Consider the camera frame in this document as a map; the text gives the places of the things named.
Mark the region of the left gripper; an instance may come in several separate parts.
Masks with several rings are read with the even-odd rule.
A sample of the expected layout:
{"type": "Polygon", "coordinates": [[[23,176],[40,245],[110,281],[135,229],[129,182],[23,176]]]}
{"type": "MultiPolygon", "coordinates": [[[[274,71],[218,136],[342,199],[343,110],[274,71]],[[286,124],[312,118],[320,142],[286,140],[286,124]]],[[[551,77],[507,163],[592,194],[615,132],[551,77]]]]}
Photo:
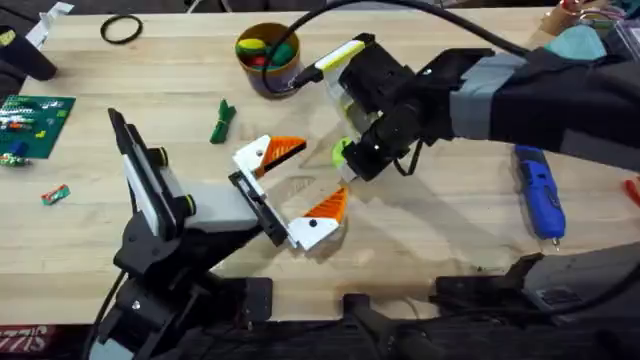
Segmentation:
{"type": "Polygon", "coordinates": [[[304,138],[263,135],[237,150],[232,160],[239,171],[228,183],[180,180],[172,175],[172,192],[191,195],[196,212],[185,220],[188,230],[205,233],[249,230],[258,226],[276,245],[287,238],[308,251],[340,227],[347,208],[348,189],[340,189],[288,225],[266,200],[258,180],[306,148],[304,138]]]}

